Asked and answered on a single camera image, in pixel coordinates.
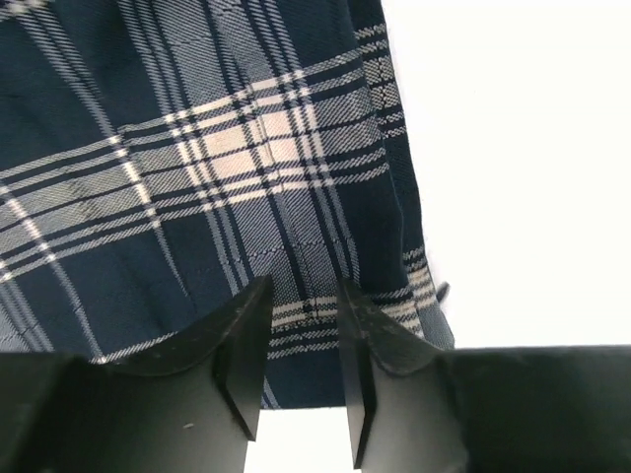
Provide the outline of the navy plaid skirt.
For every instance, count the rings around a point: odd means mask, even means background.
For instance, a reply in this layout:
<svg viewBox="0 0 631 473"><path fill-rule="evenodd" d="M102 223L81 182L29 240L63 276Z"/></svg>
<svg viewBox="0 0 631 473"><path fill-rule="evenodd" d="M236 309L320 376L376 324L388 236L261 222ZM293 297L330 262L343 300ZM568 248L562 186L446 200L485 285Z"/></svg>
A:
<svg viewBox="0 0 631 473"><path fill-rule="evenodd" d="M105 363L258 276L266 408L339 406L336 286L454 346L378 1L5 1L1 348Z"/></svg>

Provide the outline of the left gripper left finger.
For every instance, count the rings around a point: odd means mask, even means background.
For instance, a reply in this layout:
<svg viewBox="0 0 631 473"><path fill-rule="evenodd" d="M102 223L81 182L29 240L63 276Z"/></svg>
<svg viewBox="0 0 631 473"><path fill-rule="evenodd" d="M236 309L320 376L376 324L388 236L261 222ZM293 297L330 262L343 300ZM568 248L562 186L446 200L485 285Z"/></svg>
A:
<svg viewBox="0 0 631 473"><path fill-rule="evenodd" d="M5 472L240 472L256 437L273 282L131 356L1 358Z"/></svg>

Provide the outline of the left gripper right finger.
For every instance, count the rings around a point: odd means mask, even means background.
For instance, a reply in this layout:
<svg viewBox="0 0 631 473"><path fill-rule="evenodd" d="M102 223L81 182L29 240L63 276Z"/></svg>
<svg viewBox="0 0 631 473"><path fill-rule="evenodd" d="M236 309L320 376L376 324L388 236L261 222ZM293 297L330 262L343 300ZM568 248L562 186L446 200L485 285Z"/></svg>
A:
<svg viewBox="0 0 631 473"><path fill-rule="evenodd" d="M625 345L441 350L351 281L337 290L354 466L364 472L626 472Z"/></svg>

